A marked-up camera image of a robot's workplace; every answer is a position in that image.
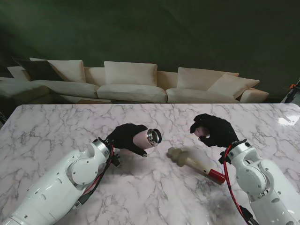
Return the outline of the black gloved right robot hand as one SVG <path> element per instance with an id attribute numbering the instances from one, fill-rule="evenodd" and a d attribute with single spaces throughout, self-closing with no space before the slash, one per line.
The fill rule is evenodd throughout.
<path id="1" fill-rule="evenodd" d="M 230 122 L 209 114 L 199 114 L 194 118 L 190 127 L 190 133 L 195 133 L 198 128 L 203 127 L 208 134 L 198 135 L 198 139 L 206 146 L 228 147 L 239 139 Z"/>

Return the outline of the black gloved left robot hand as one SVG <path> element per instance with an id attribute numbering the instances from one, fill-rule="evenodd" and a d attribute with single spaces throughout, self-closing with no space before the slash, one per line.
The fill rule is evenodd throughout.
<path id="1" fill-rule="evenodd" d="M 148 154 L 145 150 L 136 146 L 133 142 L 133 138 L 138 133 L 147 130 L 144 125 L 135 125 L 133 123 L 126 123 L 117 126 L 106 138 L 117 149 L 127 149 L 137 155 L 146 158 Z"/>

